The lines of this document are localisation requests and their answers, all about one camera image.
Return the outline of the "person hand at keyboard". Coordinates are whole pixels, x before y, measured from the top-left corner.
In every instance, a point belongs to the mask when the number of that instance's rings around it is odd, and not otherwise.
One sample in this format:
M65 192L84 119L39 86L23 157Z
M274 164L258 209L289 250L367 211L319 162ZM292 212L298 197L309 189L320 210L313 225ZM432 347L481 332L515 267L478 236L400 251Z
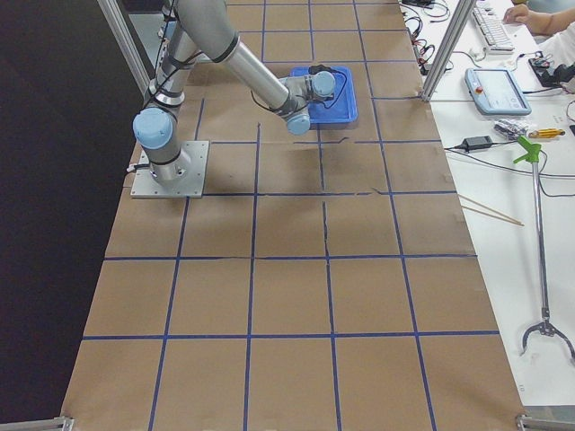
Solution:
M526 24L531 15L531 10L525 4L518 4L510 7L503 15L502 21L505 24Z

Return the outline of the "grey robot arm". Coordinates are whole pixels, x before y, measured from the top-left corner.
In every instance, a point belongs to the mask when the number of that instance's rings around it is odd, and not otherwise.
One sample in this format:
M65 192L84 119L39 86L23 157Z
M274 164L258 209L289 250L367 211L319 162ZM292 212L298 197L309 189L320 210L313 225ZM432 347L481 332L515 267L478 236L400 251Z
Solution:
M333 98L333 70L313 66L300 76L276 77L242 42L224 1L167 1L164 33L142 110L133 120L155 186L176 186L191 176L194 157L176 137L177 118L189 84L206 95L238 100L232 80L242 83L262 109L302 135L311 127L309 105Z

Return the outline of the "person forearm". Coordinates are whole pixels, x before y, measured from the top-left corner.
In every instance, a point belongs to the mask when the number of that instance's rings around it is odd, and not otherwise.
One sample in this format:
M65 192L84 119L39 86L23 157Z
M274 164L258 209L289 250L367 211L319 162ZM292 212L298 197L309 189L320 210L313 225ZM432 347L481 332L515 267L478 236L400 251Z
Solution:
M528 29L535 35L551 36L574 23L574 9L557 13L531 12Z

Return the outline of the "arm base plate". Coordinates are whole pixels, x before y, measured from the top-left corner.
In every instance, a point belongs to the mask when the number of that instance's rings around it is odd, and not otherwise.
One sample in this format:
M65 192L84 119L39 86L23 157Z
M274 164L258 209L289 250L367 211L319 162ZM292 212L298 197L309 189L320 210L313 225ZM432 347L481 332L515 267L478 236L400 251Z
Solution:
M144 150L135 171L132 198L201 198L208 163L209 141L180 141L179 157L172 163L150 163Z

